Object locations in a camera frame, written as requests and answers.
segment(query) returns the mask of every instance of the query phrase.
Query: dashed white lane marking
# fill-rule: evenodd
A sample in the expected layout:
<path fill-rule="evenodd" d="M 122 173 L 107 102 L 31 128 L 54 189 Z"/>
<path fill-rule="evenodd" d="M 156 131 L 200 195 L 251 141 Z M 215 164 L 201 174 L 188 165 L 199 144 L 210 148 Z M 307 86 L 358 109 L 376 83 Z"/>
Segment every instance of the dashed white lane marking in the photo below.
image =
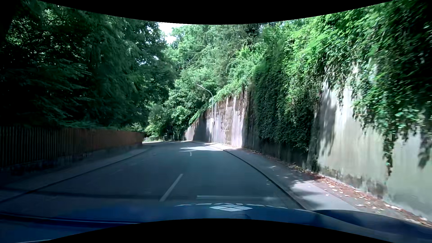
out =
<path fill-rule="evenodd" d="M 174 189 L 175 185 L 178 183 L 178 181 L 181 179 L 183 174 L 180 174 L 177 179 L 174 181 L 174 183 L 168 188 L 168 190 L 165 192 L 165 194 L 161 197 L 159 201 L 165 201 L 165 199 L 169 196 L 171 191 Z"/>

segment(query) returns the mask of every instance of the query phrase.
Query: lamp post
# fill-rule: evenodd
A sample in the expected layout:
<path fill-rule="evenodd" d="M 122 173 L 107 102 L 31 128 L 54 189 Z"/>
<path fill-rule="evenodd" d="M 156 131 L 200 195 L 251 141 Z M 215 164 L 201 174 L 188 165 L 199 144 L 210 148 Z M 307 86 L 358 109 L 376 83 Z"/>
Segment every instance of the lamp post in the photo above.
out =
<path fill-rule="evenodd" d="M 208 89 L 202 87 L 201 85 L 199 85 L 199 84 L 197 84 L 197 85 L 198 85 L 199 87 L 201 87 L 201 88 L 207 90 L 207 91 L 212 95 L 212 117 L 211 117 L 210 123 L 212 124 L 212 140 L 211 140 L 211 142 L 213 142 L 213 122 L 214 122 L 214 119 L 213 119 L 213 94 L 212 94 Z"/>

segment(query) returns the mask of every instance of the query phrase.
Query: sidewalk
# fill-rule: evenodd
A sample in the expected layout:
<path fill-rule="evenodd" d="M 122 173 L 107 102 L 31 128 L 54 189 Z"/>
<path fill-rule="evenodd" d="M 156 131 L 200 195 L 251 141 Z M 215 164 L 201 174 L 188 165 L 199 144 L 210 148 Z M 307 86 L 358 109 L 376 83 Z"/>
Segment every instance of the sidewalk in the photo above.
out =
<path fill-rule="evenodd" d="M 432 223 L 425 218 L 415 216 L 368 193 L 299 166 L 244 148 L 200 141 L 190 142 L 219 148 L 245 161 L 272 180 L 306 210 L 356 210 L 432 227 Z"/>
<path fill-rule="evenodd" d="M 0 187 L 0 203 L 27 194 L 31 191 L 41 189 L 43 187 L 80 176 L 84 173 L 123 161 L 125 159 L 134 157 L 138 154 L 144 153 L 150 147 L 143 147 L 140 149 L 130 150 L 117 156 L 89 161 L 89 163 L 81 163 L 78 166 L 72 166 L 59 171 L 45 173 L 38 176 L 26 178 L 17 182 L 6 184 Z"/>

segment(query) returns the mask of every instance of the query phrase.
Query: metal fence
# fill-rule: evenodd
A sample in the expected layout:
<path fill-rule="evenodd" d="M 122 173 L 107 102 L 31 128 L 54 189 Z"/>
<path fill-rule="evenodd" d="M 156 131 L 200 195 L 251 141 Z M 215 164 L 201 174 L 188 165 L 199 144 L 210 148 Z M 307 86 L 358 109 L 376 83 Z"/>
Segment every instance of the metal fence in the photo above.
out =
<path fill-rule="evenodd" d="M 142 143 L 139 132 L 0 127 L 0 167 Z"/>

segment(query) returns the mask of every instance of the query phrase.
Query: road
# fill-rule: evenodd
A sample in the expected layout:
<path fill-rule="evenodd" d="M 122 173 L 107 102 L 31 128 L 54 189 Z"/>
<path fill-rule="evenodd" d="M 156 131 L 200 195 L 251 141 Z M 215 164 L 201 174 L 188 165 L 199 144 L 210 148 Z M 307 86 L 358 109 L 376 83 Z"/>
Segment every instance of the road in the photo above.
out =
<path fill-rule="evenodd" d="M 145 146 L 149 150 L 129 159 L 2 202 L 0 211 L 139 221 L 143 215 L 137 212 L 154 205 L 249 203 L 300 208 L 263 174 L 230 153 L 191 142 Z"/>

